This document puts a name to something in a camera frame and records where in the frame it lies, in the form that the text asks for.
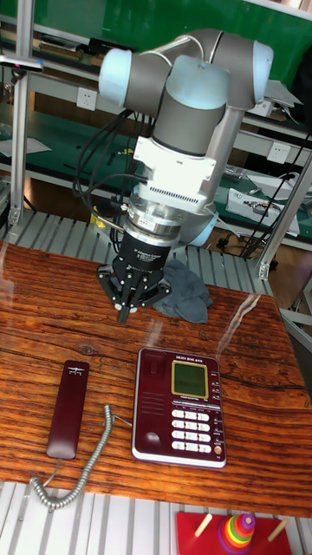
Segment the phone button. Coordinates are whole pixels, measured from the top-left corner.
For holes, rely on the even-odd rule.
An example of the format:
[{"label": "phone button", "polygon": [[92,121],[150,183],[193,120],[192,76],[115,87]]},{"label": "phone button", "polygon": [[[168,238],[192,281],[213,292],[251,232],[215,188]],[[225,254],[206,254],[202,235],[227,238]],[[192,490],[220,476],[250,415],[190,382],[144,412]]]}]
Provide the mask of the phone button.
[{"label": "phone button", "polygon": [[209,430],[210,430],[209,424],[198,424],[199,432],[209,432]]},{"label": "phone button", "polygon": [[173,441],[172,449],[178,449],[179,451],[185,451],[185,443],[183,441]]},{"label": "phone button", "polygon": [[185,439],[190,441],[197,441],[198,435],[193,432],[185,432]]},{"label": "phone button", "polygon": [[204,413],[198,413],[198,420],[201,420],[202,422],[208,422],[209,416],[205,415]]},{"label": "phone button", "polygon": [[211,453],[211,446],[210,445],[199,445],[199,452],[200,453]]},{"label": "phone button", "polygon": [[185,418],[187,420],[196,420],[197,414],[196,413],[185,412]]},{"label": "phone button", "polygon": [[196,422],[186,422],[185,423],[185,430],[197,430],[197,423]]},{"label": "phone button", "polygon": [[173,430],[172,437],[174,437],[176,440],[183,440],[185,438],[185,433],[179,432],[178,430]]},{"label": "phone button", "polygon": [[186,443],[186,451],[198,451],[197,443]]},{"label": "phone button", "polygon": [[174,409],[172,411],[172,416],[175,416],[176,418],[184,418],[184,410]]},{"label": "phone button", "polygon": [[183,420],[172,420],[172,425],[174,428],[183,428],[184,422]]},{"label": "phone button", "polygon": [[206,441],[209,443],[211,441],[211,437],[208,434],[198,434],[199,441]]}]

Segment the white mounting bracket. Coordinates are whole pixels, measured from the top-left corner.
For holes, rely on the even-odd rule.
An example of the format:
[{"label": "white mounting bracket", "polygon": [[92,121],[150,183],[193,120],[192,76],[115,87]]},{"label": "white mounting bracket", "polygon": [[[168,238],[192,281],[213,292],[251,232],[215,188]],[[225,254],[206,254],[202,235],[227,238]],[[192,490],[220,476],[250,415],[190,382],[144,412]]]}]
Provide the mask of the white mounting bracket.
[{"label": "white mounting bracket", "polygon": [[139,186],[142,199],[192,213],[204,208],[200,187],[211,178],[215,160],[178,153],[146,137],[138,138],[133,157],[147,168],[147,185]]}]

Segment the phone speaker grille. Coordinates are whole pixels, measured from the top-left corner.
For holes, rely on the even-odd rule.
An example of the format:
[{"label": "phone speaker grille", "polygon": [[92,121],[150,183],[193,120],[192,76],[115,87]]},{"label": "phone speaker grille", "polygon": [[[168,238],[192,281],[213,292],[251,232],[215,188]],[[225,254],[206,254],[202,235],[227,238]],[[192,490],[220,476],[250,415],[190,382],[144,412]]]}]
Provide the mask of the phone speaker grille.
[{"label": "phone speaker grille", "polygon": [[144,391],[141,397],[141,412],[144,415],[163,416],[165,413],[165,396],[162,393]]}]

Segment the electrical outlet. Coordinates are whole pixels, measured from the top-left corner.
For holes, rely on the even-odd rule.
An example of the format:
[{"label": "electrical outlet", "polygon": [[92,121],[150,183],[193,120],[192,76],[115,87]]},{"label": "electrical outlet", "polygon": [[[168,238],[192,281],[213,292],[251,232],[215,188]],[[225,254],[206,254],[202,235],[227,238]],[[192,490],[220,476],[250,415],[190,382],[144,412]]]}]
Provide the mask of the electrical outlet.
[{"label": "electrical outlet", "polygon": [[95,111],[97,92],[91,88],[78,88],[77,103],[78,108]]},{"label": "electrical outlet", "polygon": [[274,142],[267,156],[267,160],[276,162],[277,164],[283,164],[286,162],[289,152],[290,145],[286,145],[283,142]]}]

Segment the wood grain surface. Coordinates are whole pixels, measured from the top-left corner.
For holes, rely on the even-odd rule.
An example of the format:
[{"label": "wood grain surface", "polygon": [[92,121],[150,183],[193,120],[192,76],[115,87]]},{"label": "wood grain surface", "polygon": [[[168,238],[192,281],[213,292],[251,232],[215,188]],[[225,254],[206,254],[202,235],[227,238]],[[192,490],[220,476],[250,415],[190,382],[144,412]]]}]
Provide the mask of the wood grain surface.
[{"label": "wood grain surface", "polygon": [[[0,271],[0,480],[45,480],[62,367],[90,372],[77,456],[52,485],[71,488],[102,433],[103,405],[128,420],[143,346],[215,356],[247,293],[211,287],[208,324],[140,310],[127,324],[95,263],[9,245]],[[262,296],[220,356],[228,462],[208,470],[140,462],[116,421],[86,491],[261,513],[312,516],[312,406],[275,301]]]}]

